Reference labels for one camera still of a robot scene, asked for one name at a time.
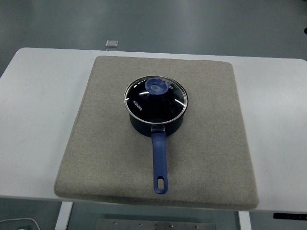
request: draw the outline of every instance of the gray floor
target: gray floor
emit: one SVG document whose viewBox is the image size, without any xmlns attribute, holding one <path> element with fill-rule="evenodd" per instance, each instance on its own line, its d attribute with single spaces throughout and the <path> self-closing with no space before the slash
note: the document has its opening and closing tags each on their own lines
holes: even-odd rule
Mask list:
<svg viewBox="0 0 307 230">
<path fill-rule="evenodd" d="M 4 219 L 34 219 L 41 230 L 54 230 L 61 202 L 0 198 L 0 221 Z M 0 230 L 37 230 L 31 220 L 13 220 L 0 223 Z"/>
<path fill-rule="evenodd" d="M 303 0 L 0 1 L 0 76 L 22 47 L 307 60 Z"/>
</svg>

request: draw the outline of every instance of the blue lid knob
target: blue lid knob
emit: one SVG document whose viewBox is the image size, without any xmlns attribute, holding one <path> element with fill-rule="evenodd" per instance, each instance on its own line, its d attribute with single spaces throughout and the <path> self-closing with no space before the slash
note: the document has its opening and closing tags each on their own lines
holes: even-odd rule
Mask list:
<svg viewBox="0 0 307 230">
<path fill-rule="evenodd" d="M 167 92 L 168 83 L 160 78 L 149 78 L 145 83 L 145 88 L 152 95 L 161 95 Z"/>
</svg>

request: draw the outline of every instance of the blue handle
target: blue handle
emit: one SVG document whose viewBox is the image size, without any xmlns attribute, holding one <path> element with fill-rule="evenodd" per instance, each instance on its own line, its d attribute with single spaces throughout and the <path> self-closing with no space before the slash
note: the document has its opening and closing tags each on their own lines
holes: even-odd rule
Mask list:
<svg viewBox="0 0 307 230">
<path fill-rule="evenodd" d="M 166 133 L 159 131 L 151 133 L 153 142 L 153 187 L 156 193 L 164 194 L 168 190 L 166 164 Z M 158 180 L 163 181 L 162 188 L 158 187 Z"/>
</svg>

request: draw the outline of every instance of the navy blue saucepan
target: navy blue saucepan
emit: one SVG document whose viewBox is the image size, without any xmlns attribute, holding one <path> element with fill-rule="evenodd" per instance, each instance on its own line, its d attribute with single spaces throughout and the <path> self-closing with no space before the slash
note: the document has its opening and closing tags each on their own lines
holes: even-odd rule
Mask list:
<svg viewBox="0 0 307 230">
<path fill-rule="evenodd" d="M 127 87 L 124 103 L 133 127 L 152 138 L 153 187 L 156 193 L 164 194 L 168 190 L 166 136 L 179 129 L 188 106 L 188 95 L 173 79 L 147 76 Z"/>
</svg>

